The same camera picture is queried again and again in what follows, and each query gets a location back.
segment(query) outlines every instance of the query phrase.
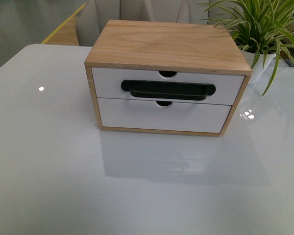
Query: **drawer front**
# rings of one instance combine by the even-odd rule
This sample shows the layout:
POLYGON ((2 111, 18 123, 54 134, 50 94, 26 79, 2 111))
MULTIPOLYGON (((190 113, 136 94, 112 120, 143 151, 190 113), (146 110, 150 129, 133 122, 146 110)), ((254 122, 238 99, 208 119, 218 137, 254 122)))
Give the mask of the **drawer front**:
POLYGON ((163 77, 159 71, 106 68, 92 68, 92 73, 98 98, 159 100, 131 96, 130 92, 124 92, 121 89, 121 83, 124 80, 190 82, 213 84, 216 87, 216 92, 211 96, 207 96, 203 101, 187 102, 224 105, 233 104, 244 79, 244 76, 185 72, 178 72, 175 76, 167 78, 163 77))
POLYGON ((98 98, 101 122, 107 127, 219 133, 229 105, 98 98))

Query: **top drawer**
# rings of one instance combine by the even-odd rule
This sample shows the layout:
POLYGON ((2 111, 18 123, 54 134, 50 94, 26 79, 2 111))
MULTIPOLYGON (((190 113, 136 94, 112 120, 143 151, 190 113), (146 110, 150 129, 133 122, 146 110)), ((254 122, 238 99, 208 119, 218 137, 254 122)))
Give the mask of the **top drawer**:
POLYGON ((161 75, 159 71, 153 70, 125 70, 107 68, 92 68, 92 73, 98 98, 161 100, 152 98, 137 98, 131 96, 130 92, 124 92, 121 89, 121 83, 124 80, 190 82, 213 84, 216 87, 216 92, 211 96, 207 96, 207 98, 203 101, 172 101, 224 105, 233 104, 244 79, 244 76, 237 75, 186 72, 177 72, 171 77, 165 77, 161 75))

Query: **glossy tabletop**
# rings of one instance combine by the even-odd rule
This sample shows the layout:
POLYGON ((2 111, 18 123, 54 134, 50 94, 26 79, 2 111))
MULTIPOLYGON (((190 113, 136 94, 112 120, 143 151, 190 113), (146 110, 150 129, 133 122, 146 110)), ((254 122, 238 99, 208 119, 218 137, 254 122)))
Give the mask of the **glossy tabletop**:
POLYGON ((294 235, 294 68, 248 85, 223 137, 99 131, 89 51, 0 68, 0 235, 294 235))

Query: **gray chair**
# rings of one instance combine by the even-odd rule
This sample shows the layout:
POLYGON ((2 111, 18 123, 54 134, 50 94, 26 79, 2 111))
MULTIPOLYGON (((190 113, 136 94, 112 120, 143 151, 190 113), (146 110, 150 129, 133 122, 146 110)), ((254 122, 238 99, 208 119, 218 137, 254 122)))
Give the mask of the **gray chair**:
POLYGON ((80 46, 92 47, 108 20, 207 24, 209 0, 88 0, 76 23, 80 46))

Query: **white pot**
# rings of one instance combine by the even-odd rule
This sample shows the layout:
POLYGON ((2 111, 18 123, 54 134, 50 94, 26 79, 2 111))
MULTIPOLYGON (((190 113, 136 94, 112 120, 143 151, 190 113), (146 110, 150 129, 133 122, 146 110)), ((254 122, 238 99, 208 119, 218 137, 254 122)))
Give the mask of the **white pot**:
MULTIPOLYGON (((246 52, 246 51, 242 51, 242 53, 243 53, 243 56, 245 57, 245 59, 247 60, 247 62, 249 63, 249 65, 251 66, 253 63, 255 54, 250 53, 250 52, 246 52)), ((256 63, 256 65, 253 68, 253 73, 250 77, 248 84, 254 84, 258 81, 258 79, 261 77, 261 75, 266 70, 266 68, 268 67, 270 62, 274 59, 274 57, 275 57, 275 54, 267 55, 267 58, 265 61, 265 66, 263 67, 264 55, 260 55, 258 62, 256 63)))

